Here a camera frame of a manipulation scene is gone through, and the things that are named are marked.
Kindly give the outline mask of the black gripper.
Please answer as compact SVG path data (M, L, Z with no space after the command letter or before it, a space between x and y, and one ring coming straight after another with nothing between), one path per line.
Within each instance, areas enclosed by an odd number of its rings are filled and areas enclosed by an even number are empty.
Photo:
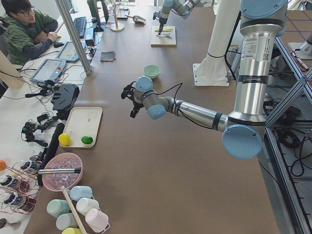
M137 101L135 101L135 96L134 96L135 88L133 86L134 83L135 83L135 81L131 82L126 87L124 87L123 91L121 93L121 99L128 98L132 101L132 103L134 105L132 111L130 112L131 118L135 118L137 116L138 112L140 111L140 109L143 107L142 103L138 103Z
M159 30L158 30L158 32L161 33L161 32L163 31L163 27L164 27L164 25L165 25L165 22L160 21L159 23L160 23L160 25L159 25Z

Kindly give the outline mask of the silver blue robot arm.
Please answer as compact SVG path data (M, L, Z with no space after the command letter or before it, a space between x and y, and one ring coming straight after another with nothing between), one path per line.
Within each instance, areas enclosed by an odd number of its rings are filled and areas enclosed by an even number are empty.
M154 12L153 16L153 19L158 19L160 24L158 35L161 35L171 11L175 11L183 19L186 19L198 3L200 3L200 0L187 0L184 4L178 0L165 0L161 10L158 13Z
M127 85L121 98L133 102L131 117L141 108L152 119L165 113L222 132L222 145L232 156L249 159L262 148L266 120L262 115L269 78L273 44L285 31L288 3L285 0L224 0L218 8L207 56L193 67L197 85L223 85L222 72L229 45L236 28L243 36L234 109L228 115L209 110L176 97L164 97L153 90L148 76L141 76Z

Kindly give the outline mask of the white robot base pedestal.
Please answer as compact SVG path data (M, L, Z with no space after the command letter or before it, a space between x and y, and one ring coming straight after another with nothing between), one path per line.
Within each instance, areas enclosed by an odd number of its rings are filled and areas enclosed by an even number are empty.
M226 51L240 11L240 0L220 1L206 58L193 64L196 86L228 86Z

